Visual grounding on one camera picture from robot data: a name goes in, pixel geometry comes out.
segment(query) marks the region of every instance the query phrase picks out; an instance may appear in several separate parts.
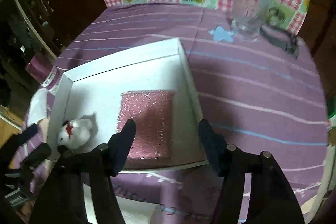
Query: white box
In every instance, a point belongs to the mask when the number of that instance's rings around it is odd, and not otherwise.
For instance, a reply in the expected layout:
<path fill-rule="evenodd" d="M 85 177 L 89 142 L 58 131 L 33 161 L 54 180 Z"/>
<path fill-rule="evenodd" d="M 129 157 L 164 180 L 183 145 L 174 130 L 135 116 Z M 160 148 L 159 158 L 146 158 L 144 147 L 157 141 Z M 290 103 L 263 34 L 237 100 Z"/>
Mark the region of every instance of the white box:
<path fill-rule="evenodd" d="M 57 135 L 65 120 L 94 115 L 98 128 L 78 153 L 107 143 L 116 133 L 121 94 L 127 91 L 174 90 L 171 166 L 124 172 L 176 170 L 206 164 L 199 141 L 203 118 L 194 81 L 178 38 L 150 43 L 93 60 L 65 72 L 53 105 L 47 143 L 57 161 Z"/>

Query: plush toy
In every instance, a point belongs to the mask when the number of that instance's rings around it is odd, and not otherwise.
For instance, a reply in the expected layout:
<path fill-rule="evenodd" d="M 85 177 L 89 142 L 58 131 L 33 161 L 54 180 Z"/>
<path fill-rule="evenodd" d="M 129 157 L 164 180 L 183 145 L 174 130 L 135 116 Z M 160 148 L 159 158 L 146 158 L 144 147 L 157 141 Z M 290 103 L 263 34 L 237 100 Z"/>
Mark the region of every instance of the plush toy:
<path fill-rule="evenodd" d="M 58 145 L 65 145 L 70 150 L 76 150 L 90 138 L 92 122 L 89 119 L 65 121 L 58 134 Z"/>

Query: purple tablecloth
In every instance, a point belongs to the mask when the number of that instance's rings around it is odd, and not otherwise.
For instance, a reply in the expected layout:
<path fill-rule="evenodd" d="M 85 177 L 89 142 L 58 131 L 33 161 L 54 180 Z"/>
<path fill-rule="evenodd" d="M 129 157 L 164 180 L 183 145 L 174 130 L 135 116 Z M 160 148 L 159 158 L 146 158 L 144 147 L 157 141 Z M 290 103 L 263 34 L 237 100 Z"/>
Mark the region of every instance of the purple tablecloth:
<path fill-rule="evenodd" d="M 183 5 L 107 8 L 55 62 L 64 72 L 114 52 L 179 37 L 214 130 L 243 151 L 270 151 L 300 204 L 316 195 L 326 156 L 326 108 L 320 78 L 301 43 L 297 60 L 259 37 L 215 42 L 209 30 L 229 29 L 221 11 Z M 48 107 L 53 96 L 48 97 Z M 41 136 L 28 143 L 28 151 Z M 18 158 L 23 158 L 22 150 Z M 151 174 L 119 174 L 117 195 L 162 204 L 165 224 L 208 223 L 221 179 L 208 165 Z M 240 222 L 246 218 L 249 180 Z"/>

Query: red bow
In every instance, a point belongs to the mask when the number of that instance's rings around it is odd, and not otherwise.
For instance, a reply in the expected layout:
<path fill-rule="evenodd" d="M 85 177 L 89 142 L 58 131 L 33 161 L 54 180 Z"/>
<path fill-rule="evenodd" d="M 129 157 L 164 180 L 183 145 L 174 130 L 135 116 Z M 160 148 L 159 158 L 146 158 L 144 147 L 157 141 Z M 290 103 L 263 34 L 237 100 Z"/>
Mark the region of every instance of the red bow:
<path fill-rule="evenodd" d="M 73 126 L 71 126 L 70 123 L 68 122 L 65 130 L 66 130 L 67 134 L 69 135 L 69 140 L 70 140 L 70 136 L 72 135 L 72 132 L 71 132 L 72 129 L 73 129 Z"/>

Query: transparent cup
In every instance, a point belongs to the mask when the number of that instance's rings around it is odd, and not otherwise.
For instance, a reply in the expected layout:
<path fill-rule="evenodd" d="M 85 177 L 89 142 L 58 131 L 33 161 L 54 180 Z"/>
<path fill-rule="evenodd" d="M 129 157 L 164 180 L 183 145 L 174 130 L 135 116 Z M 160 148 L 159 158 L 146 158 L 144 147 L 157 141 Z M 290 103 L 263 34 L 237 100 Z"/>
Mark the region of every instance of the transparent cup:
<path fill-rule="evenodd" d="M 231 28 L 244 38 L 255 40 L 266 22 L 269 2 L 263 0 L 233 0 Z"/>

